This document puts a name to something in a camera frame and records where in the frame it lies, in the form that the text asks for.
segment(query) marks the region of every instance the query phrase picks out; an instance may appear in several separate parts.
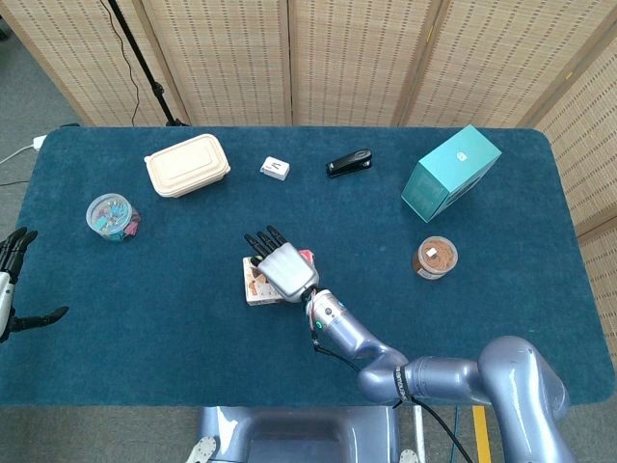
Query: blue table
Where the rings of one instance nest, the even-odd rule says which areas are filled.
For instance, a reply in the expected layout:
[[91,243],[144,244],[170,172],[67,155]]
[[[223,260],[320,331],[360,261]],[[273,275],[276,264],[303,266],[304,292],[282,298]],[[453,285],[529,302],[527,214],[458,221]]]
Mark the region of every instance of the blue table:
[[[181,199],[153,191],[144,156],[213,133],[231,172]],[[573,403],[599,401],[614,373],[546,138],[483,129],[494,168],[430,224],[400,200],[418,159],[455,128],[81,128],[47,138],[19,219],[40,231],[17,287],[25,316],[70,305],[15,334],[0,355],[4,404],[356,405],[353,372],[311,349],[303,310],[249,307],[245,232],[277,226],[310,248],[322,277],[373,333],[406,353],[475,359],[500,335],[533,342]],[[374,167],[328,179],[326,162],[371,148]],[[259,173],[267,155],[287,181]],[[138,236],[86,225],[96,196],[123,194]],[[460,260],[428,282],[411,269],[426,236]]]

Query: label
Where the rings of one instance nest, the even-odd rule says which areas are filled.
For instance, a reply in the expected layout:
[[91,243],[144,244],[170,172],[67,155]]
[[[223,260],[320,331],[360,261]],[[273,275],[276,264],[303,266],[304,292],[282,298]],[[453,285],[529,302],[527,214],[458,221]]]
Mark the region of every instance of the label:
[[434,274],[434,273],[427,272],[427,271],[426,271],[426,270],[424,270],[423,268],[420,268],[420,269],[417,271],[417,274],[418,274],[420,277],[425,278],[425,279],[427,279],[427,280],[437,280],[437,279],[441,278],[443,275],[445,275],[444,273],[442,273],[441,275],[436,275],[436,274]]

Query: gray floor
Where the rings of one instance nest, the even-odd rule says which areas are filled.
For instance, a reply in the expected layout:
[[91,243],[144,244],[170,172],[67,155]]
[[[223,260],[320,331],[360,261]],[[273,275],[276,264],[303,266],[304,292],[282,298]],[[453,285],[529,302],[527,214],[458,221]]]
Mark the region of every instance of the gray floor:
[[[75,122],[78,117],[19,41],[0,41],[0,159],[30,145],[35,136]],[[29,179],[35,161],[36,153],[29,150],[0,166],[0,183]],[[13,230],[26,187],[0,187],[0,236]],[[411,413],[399,410],[402,445],[413,448]],[[453,423],[452,407],[438,412]],[[0,408],[0,461],[183,462],[194,444],[197,420],[195,408]],[[461,441],[475,458],[469,407],[461,407],[459,424]],[[428,461],[450,461],[447,436],[426,415],[424,425]],[[562,429],[579,461],[617,461],[615,395],[605,403],[575,407]],[[503,461],[491,410],[489,434],[493,461]]]

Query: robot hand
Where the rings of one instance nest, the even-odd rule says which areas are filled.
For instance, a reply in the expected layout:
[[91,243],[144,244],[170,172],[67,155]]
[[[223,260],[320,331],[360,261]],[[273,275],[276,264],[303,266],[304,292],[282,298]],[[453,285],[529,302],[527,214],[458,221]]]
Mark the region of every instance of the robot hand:
[[55,323],[68,311],[61,307],[45,316],[17,318],[13,308],[14,287],[19,278],[23,257],[28,245],[37,237],[36,231],[27,232],[21,228],[0,242],[0,342],[9,338],[9,334],[29,330]]
[[286,301],[301,302],[303,295],[307,297],[312,289],[319,285],[317,270],[277,229],[271,225],[266,229],[272,234],[272,238],[263,231],[257,233],[263,244],[249,234],[244,235],[258,253],[258,256],[251,259],[251,263],[259,268]]

